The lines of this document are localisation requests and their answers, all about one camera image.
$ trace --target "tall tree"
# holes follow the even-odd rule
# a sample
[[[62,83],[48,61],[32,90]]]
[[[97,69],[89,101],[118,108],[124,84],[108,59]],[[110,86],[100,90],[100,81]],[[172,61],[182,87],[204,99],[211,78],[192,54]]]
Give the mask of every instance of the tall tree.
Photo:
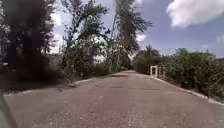
[[[46,59],[52,43],[55,0],[1,0],[1,28],[7,38],[3,44],[5,61],[11,69],[20,70],[32,79],[43,78]]]
[[[116,3],[116,14],[114,17],[114,23],[112,28],[112,41],[108,45],[108,63],[111,71],[113,65],[117,65],[116,71],[119,69],[119,63],[121,55],[117,55],[116,61],[111,58],[114,52],[122,51],[127,55],[131,55],[139,50],[139,44],[136,40],[137,33],[145,32],[152,23],[145,21],[141,17],[141,13],[134,7],[134,0],[115,0]]]
[[[135,0],[116,0],[117,14],[117,40],[128,52],[132,54],[139,50],[136,40],[138,32],[145,32],[152,23],[145,21],[141,13],[133,6]]]
[[[85,77],[90,74],[94,57],[101,54],[103,43],[99,38],[106,39],[110,33],[100,21],[107,8],[96,5],[94,0],[87,4],[82,4],[80,0],[62,0],[62,3],[72,17],[64,36],[66,46],[62,68],[65,74],[71,74],[69,77],[73,77],[72,74]]]

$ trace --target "shrub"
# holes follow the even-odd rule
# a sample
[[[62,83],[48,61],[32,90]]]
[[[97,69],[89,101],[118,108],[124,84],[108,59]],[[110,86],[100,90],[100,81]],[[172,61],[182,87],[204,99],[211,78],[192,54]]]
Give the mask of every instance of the shrub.
[[[224,97],[224,67],[208,52],[190,53],[179,49],[167,63],[167,76],[181,87],[207,96]]]

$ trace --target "asphalt road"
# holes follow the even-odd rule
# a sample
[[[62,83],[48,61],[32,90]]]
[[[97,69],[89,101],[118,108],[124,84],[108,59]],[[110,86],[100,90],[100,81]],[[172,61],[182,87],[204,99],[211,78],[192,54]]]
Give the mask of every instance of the asphalt road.
[[[224,108],[125,72],[6,96],[19,128],[224,128]]]

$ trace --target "treeline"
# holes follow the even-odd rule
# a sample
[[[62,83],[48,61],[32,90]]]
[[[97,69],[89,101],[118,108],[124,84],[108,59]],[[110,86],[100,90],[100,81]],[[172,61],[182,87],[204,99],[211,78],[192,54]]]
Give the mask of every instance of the treeline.
[[[166,79],[208,97],[224,98],[224,65],[206,52],[189,52],[178,49],[175,54],[161,56],[150,46],[140,51],[133,60],[134,69],[147,74],[151,65],[166,67]]]
[[[61,52],[52,55],[56,2],[71,22],[65,25]],[[109,8],[94,0],[0,0],[1,90],[40,88],[58,79],[72,82],[130,69],[129,56],[139,49],[136,35],[151,23],[142,19],[134,0],[115,3],[113,27],[106,28],[101,18]]]

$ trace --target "sky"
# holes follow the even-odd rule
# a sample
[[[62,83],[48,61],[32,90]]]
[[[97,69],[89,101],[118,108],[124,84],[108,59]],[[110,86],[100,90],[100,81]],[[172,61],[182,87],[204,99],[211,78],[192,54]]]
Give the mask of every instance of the sky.
[[[102,21],[111,28],[114,16],[114,0],[96,0],[110,10]],[[189,51],[208,49],[217,57],[224,57],[224,0],[136,0],[135,5],[142,17],[153,23],[145,33],[138,33],[142,49],[151,45],[161,54],[173,54],[177,48]],[[54,34],[58,40],[52,52],[58,52],[64,35],[64,24],[69,16],[61,10],[52,15]]]

